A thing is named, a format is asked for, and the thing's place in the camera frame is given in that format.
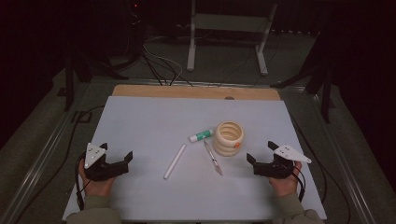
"hand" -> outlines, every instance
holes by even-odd
[[[98,182],[88,179],[84,172],[84,160],[81,160],[78,164],[78,173],[82,178],[82,186],[86,186],[84,189],[86,196],[110,196],[111,187],[116,177]]]
[[[296,161],[295,167],[298,170],[294,168],[293,172],[298,176],[298,174],[300,173],[299,170],[301,170],[302,165],[299,161]],[[268,179],[270,181],[270,184],[274,188],[276,197],[282,197],[297,192],[298,180],[293,175],[290,175],[285,179],[275,179],[272,177],[268,177]]]

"table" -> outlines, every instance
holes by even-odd
[[[224,173],[220,176],[203,142],[187,139],[223,119],[240,122],[246,138],[235,156],[217,155]],[[273,152],[265,147],[269,140],[300,148],[275,90],[120,85],[106,103],[92,143],[108,143],[110,162],[134,151],[130,173],[120,176],[113,188],[113,207],[123,219],[202,222],[258,221],[280,215],[268,180],[254,175],[246,161],[248,152],[258,161],[270,162]],[[185,152],[170,177],[163,179],[182,144],[187,145]],[[304,165],[302,171],[307,185],[303,206],[326,218],[309,167]],[[64,219],[77,210],[72,192]]]

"marker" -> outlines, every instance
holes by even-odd
[[[186,144],[181,145],[181,148],[178,150],[178,153],[176,154],[174,160],[172,161],[171,165],[169,166],[168,170],[166,171],[165,175],[163,176],[164,179],[167,179],[169,175],[172,173],[173,168],[175,167],[178,159],[181,156],[181,153],[183,153],[184,148],[186,148]]]

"metal stand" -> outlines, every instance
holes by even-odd
[[[101,62],[97,62],[86,53],[79,51],[74,48],[74,46],[67,42],[66,43],[66,53],[65,53],[65,75],[66,75],[66,107],[64,111],[68,111],[71,104],[74,102],[74,72],[78,76],[78,79],[82,82],[91,81],[92,75],[90,73],[90,69],[88,68],[89,64],[92,67],[95,67],[101,71],[103,71],[106,75],[118,79],[118,80],[126,80],[128,77],[123,77],[112,70],[111,66],[106,65]]]
[[[195,13],[195,0],[191,0],[191,38],[187,70],[193,71],[195,64],[195,29],[227,30],[262,33],[262,42],[256,46],[257,60],[259,62],[260,73],[268,75],[267,65],[262,51],[271,30],[271,24],[276,12],[276,4],[272,5],[268,17],[243,17],[230,15],[214,15]]]
[[[323,85],[323,95],[320,112],[326,122],[330,123],[329,106],[330,93],[332,88],[332,67],[330,65],[324,63],[320,64],[316,67],[307,69],[305,72],[300,72],[300,74],[298,74],[297,76],[291,77],[281,83],[270,85],[270,87],[276,89],[283,89],[290,84],[309,76],[311,76],[311,80],[309,80],[308,84],[305,87],[305,90],[308,94],[317,94],[320,87]]]

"dark background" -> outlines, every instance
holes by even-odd
[[[219,6],[213,6],[214,2],[203,2],[199,8],[210,11]],[[141,3],[143,22],[159,34],[177,35],[177,25],[189,23],[190,1]],[[98,17],[92,4],[102,12],[108,8],[108,12]],[[0,147],[51,89],[52,77],[64,68],[65,40],[97,60],[105,60],[109,49],[118,53],[126,35],[120,28],[120,6],[120,1],[106,0],[0,2]],[[257,13],[242,10],[240,1],[230,1],[230,6],[236,14]],[[276,34],[320,33],[302,72],[323,62],[333,65],[333,84],[339,86],[394,188],[395,11],[392,1],[289,1],[279,4],[273,23]]]

